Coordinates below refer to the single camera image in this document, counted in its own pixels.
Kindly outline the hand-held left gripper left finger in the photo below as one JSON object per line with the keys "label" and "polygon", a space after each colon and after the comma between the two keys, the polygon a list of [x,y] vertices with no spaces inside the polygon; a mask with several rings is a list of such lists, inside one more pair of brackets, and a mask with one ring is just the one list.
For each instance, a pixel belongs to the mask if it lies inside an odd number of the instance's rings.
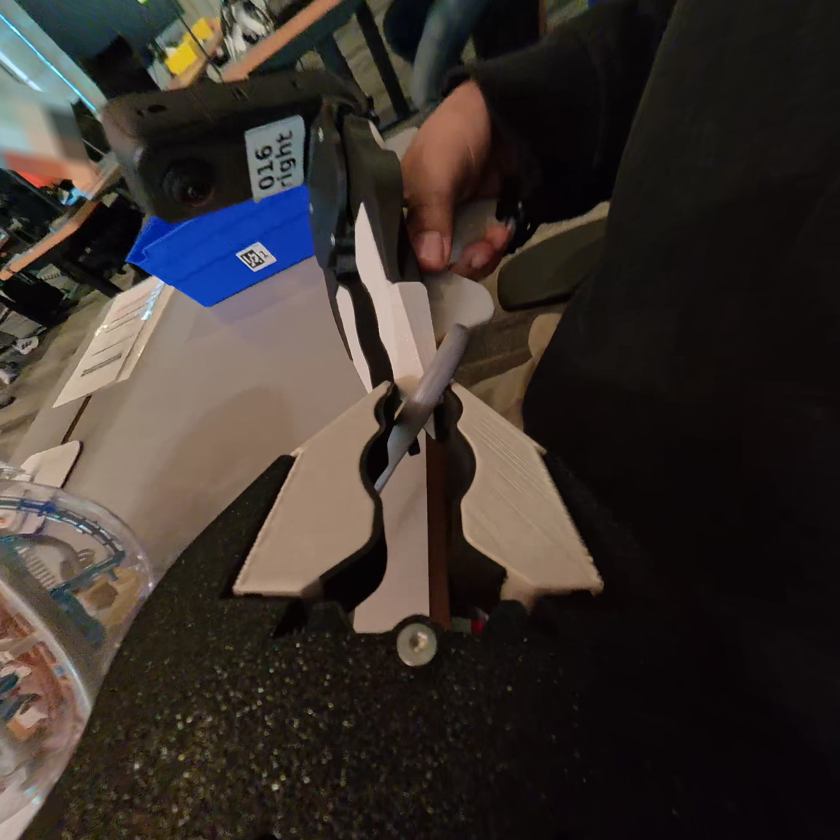
{"label": "hand-held left gripper left finger", "polygon": [[392,418],[393,390],[389,382],[376,386],[291,454],[234,595],[357,607],[382,583],[382,502],[368,459]]}

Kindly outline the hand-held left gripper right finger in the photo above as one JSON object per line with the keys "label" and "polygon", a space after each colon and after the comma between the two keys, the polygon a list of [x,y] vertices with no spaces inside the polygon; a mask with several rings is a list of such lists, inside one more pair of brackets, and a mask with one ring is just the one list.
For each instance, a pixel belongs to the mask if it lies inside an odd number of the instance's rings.
{"label": "hand-held left gripper right finger", "polygon": [[600,594],[602,577],[544,449],[459,384],[447,389],[438,419],[454,604],[533,607],[549,595]]}

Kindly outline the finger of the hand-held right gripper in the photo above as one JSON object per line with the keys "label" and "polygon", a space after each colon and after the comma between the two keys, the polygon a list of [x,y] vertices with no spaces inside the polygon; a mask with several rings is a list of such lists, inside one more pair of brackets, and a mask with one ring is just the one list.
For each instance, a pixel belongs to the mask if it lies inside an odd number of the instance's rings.
{"label": "finger of the hand-held right gripper", "polygon": [[381,336],[373,299],[361,279],[337,279],[333,315],[364,389],[372,392],[384,382],[393,382],[392,363]]}
{"label": "finger of the hand-held right gripper", "polygon": [[356,268],[369,293],[376,332],[396,384],[418,384],[434,359],[437,345],[427,289],[420,280],[386,277],[371,220],[363,204],[354,226]]}

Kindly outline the grey orange scissors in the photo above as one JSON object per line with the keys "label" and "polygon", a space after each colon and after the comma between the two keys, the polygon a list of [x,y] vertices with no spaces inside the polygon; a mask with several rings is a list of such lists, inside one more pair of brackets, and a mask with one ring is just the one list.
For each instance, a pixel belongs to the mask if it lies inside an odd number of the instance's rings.
{"label": "grey orange scissors", "polygon": [[386,439],[386,464],[374,482],[374,491],[377,495],[381,495],[421,430],[429,419],[433,418],[436,407],[443,399],[466,353],[468,343],[469,329],[463,324],[455,324],[437,348],[416,390],[404,400],[396,413]]}

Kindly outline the clear plastic maze ball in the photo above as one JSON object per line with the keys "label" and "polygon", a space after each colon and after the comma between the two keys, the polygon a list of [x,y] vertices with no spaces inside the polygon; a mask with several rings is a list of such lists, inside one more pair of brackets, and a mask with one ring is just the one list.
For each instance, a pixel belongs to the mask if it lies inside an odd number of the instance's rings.
{"label": "clear plastic maze ball", "polygon": [[2,464],[1,838],[56,785],[153,588],[120,518]]}

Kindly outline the person's right forearm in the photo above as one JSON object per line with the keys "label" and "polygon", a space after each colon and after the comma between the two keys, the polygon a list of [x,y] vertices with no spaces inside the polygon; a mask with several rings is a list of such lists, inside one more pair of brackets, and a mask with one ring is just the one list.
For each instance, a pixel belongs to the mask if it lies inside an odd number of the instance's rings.
{"label": "person's right forearm", "polygon": [[504,202],[530,224],[578,217],[608,200],[669,13],[596,7],[541,43],[481,61],[481,91],[511,167]]}

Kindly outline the person's right hand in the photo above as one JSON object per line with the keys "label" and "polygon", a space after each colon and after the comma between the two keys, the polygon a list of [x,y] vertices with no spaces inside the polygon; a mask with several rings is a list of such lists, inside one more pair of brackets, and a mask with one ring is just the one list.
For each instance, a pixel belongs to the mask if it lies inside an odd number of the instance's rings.
{"label": "person's right hand", "polygon": [[516,156],[494,127],[478,83],[465,80],[420,127],[402,162],[406,228],[422,270],[470,280],[491,275],[508,252],[510,223],[495,222],[452,256],[460,204],[498,199],[517,173]]}

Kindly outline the yellow box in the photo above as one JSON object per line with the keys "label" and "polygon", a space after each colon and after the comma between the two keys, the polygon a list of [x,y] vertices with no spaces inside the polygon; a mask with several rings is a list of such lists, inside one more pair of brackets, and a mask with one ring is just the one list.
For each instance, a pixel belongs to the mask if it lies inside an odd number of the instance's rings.
{"label": "yellow box", "polygon": [[219,18],[202,17],[188,29],[177,46],[166,47],[164,67],[173,81],[182,87],[192,83],[208,68],[222,40]]}

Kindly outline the wooden office desk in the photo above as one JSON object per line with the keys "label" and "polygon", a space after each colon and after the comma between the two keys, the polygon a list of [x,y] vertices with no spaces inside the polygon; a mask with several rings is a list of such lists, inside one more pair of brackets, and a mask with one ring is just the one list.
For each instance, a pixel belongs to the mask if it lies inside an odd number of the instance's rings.
{"label": "wooden office desk", "polygon": [[277,31],[257,45],[250,47],[241,57],[230,61],[222,69],[211,66],[208,52],[209,50],[215,50],[222,43],[221,25],[216,21],[209,23],[208,30],[211,33],[211,38],[207,41],[202,41],[194,37],[191,27],[183,18],[182,22],[185,27],[185,34],[194,43],[197,55],[188,65],[183,67],[182,72],[174,73],[172,70],[168,70],[170,79],[165,82],[160,82],[160,86],[164,90],[187,88],[197,82],[206,73],[207,69],[215,71],[218,79],[222,82],[246,79],[257,68],[263,66],[269,59],[277,56],[286,47],[291,46],[296,40],[299,41],[303,36],[316,36],[316,41],[320,41],[326,35],[330,35],[332,30],[329,28],[324,30],[323,35],[317,34],[316,30],[321,24],[321,21],[341,5],[342,2],[340,1],[310,2],[308,6],[304,7],[290,21],[279,27]]}

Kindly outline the blue plastic bin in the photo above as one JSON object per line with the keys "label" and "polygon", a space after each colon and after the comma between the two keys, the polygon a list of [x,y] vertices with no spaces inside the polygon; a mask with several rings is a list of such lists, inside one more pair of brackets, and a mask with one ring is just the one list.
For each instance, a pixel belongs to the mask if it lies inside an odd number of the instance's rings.
{"label": "blue plastic bin", "polygon": [[306,186],[180,224],[151,217],[126,261],[210,308],[313,257]]}

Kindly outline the person's black jacket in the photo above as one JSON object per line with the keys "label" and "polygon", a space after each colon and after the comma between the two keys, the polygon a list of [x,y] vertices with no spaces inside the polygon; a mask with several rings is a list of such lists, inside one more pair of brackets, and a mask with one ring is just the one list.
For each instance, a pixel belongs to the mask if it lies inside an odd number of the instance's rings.
{"label": "person's black jacket", "polygon": [[560,836],[838,838],[838,2],[639,3],[602,261],[523,411],[632,536],[559,615]]}

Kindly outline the laminated paper sheet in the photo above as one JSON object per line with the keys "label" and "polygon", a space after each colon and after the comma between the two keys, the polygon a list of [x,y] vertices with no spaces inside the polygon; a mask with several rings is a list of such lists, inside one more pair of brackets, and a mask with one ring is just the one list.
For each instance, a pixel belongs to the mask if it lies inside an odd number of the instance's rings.
{"label": "laminated paper sheet", "polygon": [[169,292],[162,280],[150,277],[112,299],[52,406],[58,408],[125,380],[151,335],[154,312],[163,308]]}

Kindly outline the white monitor stand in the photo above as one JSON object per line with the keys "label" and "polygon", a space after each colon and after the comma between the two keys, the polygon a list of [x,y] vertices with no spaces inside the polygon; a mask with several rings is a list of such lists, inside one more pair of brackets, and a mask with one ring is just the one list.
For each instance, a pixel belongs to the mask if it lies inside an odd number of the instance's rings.
{"label": "white monitor stand", "polygon": [[20,466],[28,480],[38,486],[63,488],[81,455],[82,443],[71,440],[26,458]]}

